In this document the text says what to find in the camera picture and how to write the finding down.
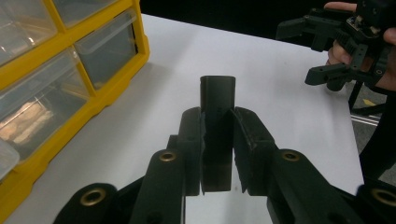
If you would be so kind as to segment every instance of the brass insert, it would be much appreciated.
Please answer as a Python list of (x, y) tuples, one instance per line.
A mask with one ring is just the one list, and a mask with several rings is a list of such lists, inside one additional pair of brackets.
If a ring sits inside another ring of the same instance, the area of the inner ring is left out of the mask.
[(160, 156), (161, 161), (173, 161), (175, 158), (176, 158), (176, 154), (170, 151), (164, 152)]
[(106, 191), (101, 188), (91, 189), (82, 195), (79, 202), (84, 206), (93, 206), (106, 197)]
[(300, 160), (300, 156), (293, 151), (283, 152), (282, 157), (283, 157), (283, 159), (285, 159), (287, 161), (299, 161)]
[(396, 195), (384, 189), (372, 189), (373, 197), (381, 203), (396, 207)]

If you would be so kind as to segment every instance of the yellow storage drawer unit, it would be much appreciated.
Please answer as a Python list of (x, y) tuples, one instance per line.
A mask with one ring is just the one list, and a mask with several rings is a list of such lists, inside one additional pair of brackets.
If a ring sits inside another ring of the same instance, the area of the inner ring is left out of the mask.
[(0, 3), (0, 223), (149, 58), (138, 0)]

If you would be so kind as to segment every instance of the finger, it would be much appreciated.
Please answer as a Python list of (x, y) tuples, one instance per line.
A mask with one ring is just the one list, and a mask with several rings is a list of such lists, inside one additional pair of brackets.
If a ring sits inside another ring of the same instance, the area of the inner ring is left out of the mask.
[(345, 51), (345, 49), (343, 49), (343, 47), (341, 47), (340, 44), (338, 44), (336, 40), (332, 44), (332, 54), (338, 61), (346, 64), (350, 63), (350, 55)]
[(396, 91), (396, 77), (387, 71), (375, 85), (384, 90)]
[(356, 11), (356, 4), (345, 2), (330, 2), (324, 5), (324, 8), (332, 8), (346, 11)]
[(396, 28), (389, 28), (385, 31), (384, 40), (392, 45), (396, 45)]
[(341, 61), (338, 61), (333, 54), (333, 48), (329, 49), (327, 55), (329, 56), (329, 60), (327, 61), (327, 65), (329, 64), (337, 64), (337, 63), (341, 63)]

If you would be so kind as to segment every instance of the white tabletop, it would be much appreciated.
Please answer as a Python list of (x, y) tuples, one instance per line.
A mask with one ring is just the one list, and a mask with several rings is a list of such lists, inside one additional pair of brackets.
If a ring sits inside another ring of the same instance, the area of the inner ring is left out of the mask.
[[(147, 15), (143, 20), (148, 63), (54, 158), (6, 223), (51, 223), (77, 190), (98, 182), (121, 189), (144, 175), (151, 155), (178, 133), (183, 111), (199, 106), (201, 76), (236, 77), (235, 105), (256, 112), (279, 148), (304, 153), (332, 185), (355, 193), (363, 183), (345, 90), (304, 84), (326, 53)], [(232, 191), (187, 199), (186, 222), (271, 223), (265, 202), (242, 194), (233, 170)]]

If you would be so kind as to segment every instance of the drawer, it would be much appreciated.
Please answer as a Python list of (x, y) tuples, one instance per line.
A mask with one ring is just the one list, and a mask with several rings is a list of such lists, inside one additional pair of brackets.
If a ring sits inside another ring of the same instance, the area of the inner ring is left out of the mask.
[(20, 162), (89, 99), (77, 70), (78, 62), (77, 54), (67, 49), (0, 91), (0, 141), (18, 152)]
[(136, 55), (132, 26), (135, 18), (134, 11), (125, 11), (75, 43), (82, 64), (97, 90)]
[(52, 0), (64, 25), (69, 28), (117, 0)]
[(0, 139), (0, 180), (20, 161), (20, 154), (7, 142)]
[(41, 0), (0, 1), (0, 65), (57, 33)]

